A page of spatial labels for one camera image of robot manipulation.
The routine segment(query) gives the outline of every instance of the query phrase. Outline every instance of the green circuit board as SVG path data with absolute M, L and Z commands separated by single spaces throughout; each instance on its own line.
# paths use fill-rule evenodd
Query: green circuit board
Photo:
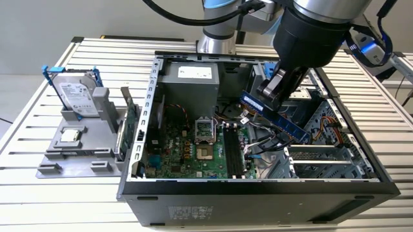
M 194 136 L 194 130 L 187 131 L 187 135 L 183 136 L 182 126 L 167 126 L 165 149 L 163 154 L 161 154 L 161 168 L 147 178 L 227 178 L 222 127 L 217 127 L 214 145 L 197 145 Z M 242 145 L 249 141 L 246 128 L 238 129 L 238 136 L 242 154 Z M 211 149 L 207 153 L 209 156 L 203 156 L 205 147 Z M 256 178 L 254 164 L 250 164 L 252 167 L 245 173 L 245 177 Z

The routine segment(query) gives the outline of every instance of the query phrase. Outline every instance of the motherboard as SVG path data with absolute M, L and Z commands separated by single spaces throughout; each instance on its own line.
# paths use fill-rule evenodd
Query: motherboard
M 214 135 L 215 142 L 197 142 L 195 126 L 183 130 L 182 125 L 167 124 L 162 154 L 149 156 L 147 178 L 226 179 L 234 174 L 256 178 L 254 164 L 242 157 L 249 143 L 246 127 L 213 125 L 209 134 L 207 123 L 201 122 L 198 126 L 198 135 Z

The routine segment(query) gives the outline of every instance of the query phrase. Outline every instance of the metal table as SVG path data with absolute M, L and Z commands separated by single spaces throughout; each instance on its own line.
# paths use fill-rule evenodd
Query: metal table
M 194 43 L 84 39 L 71 43 L 56 66 L 98 66 L 111 101 L 121 87 L 143 103 L 155 50 L 194 52 Z M 276 57 L 268 46 L 239 45 L 239 55 Z M 324 68 L 401 195 L 337 226 L 191 227 L 179 231 L 413 231 L 413 120 L 378 81 L 340 51 Z M 143 231 L 126 203 L 117 202 L 119 177 L 36 179 L 36 167 L 60 123 L 62 104 L 46 81 L 0 141 L 0 231 Z

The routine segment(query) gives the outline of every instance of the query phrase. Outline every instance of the hard drive label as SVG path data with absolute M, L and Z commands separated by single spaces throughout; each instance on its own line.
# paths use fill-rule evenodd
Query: hard drive label
M 71 109 L 82 116 L 99 116 L 88 88 L 80 83 L 60 83 Z

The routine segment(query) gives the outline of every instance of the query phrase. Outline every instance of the robotic arm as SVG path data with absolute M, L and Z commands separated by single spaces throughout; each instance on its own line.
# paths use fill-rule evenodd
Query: robotic arm
M 153 8 L 151 0 L 143 2 Z M 345 40 L 356 57 L 362 63 L 366 62 L 358 47 L 352 43 L 349 30 L 353 27 L 365 29 L 356 21 L 370 2 L 372 0 L 205 0 L 205 20 L 181 18 L 181 21 L 153 9 L 178 23 L 205 26 L 197 48 L 201 53 L 234 54 L 237 30 L 261 34 L 277 31 L 273 45 L 281 61 L 272 79 L 264 81 L 257 89 L 277 110 L 296 91 L 308 70 L 329 64 Z M 381 28 L 381 19 L 396 2 L 397 0 L 387 0 L 377 14 L 384 48 L 389 55 L 393 46 Z M 378 64 L 372 65 L 384 65 L 387 59 L 389 57 L 385 56 Z

